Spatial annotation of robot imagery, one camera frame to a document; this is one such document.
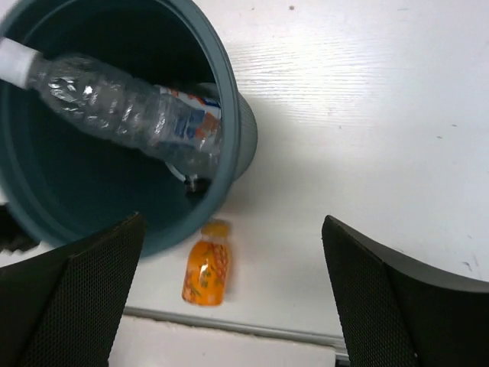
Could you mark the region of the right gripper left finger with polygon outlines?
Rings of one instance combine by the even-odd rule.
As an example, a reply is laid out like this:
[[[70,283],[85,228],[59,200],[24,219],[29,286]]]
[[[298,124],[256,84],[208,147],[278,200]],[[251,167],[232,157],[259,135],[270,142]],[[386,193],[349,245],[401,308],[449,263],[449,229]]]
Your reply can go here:
[[[107,366],[145,236],[142,215],[1,269],[3,366]]]

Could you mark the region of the black cap small bottle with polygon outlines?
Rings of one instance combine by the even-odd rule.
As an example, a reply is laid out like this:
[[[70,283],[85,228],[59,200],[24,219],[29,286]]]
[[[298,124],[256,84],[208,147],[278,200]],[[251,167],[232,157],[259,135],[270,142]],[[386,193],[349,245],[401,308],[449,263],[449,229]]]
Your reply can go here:
[[[170,172],[183,182],[188,197],[204,196],[215,177],[219,157],[195,150],[177,150],[165,155]]]

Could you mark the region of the orange juice bottle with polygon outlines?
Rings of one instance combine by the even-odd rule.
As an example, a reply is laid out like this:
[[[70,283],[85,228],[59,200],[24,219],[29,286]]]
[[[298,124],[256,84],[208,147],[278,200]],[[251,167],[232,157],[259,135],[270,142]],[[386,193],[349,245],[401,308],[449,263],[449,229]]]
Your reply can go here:
[[[231,226],[213,219],[200,230],[199,241],[192,247],[186,264],[182,299],[200,307],[217,307],[225,299],[231,273]]]

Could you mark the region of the blue label clear bottle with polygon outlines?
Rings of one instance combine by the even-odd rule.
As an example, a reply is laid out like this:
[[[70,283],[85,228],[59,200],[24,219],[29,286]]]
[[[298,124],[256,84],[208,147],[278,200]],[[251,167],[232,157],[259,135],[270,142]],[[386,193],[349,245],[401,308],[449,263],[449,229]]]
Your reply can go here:
[[[219,156],[222,111],[214,99],[152,85],[84,55],[47,60],[8,38],[1,40],[1,79],[36,91],[56,114],[93,137],[162,161],[177,150]]]

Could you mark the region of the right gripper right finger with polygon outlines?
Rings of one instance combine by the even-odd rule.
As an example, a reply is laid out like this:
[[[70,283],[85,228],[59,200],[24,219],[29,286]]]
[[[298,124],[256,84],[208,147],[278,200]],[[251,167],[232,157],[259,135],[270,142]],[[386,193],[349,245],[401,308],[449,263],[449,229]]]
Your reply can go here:
[[[488,284],[425,264],[333,216],[322,225],[352,366],[486,366]]]

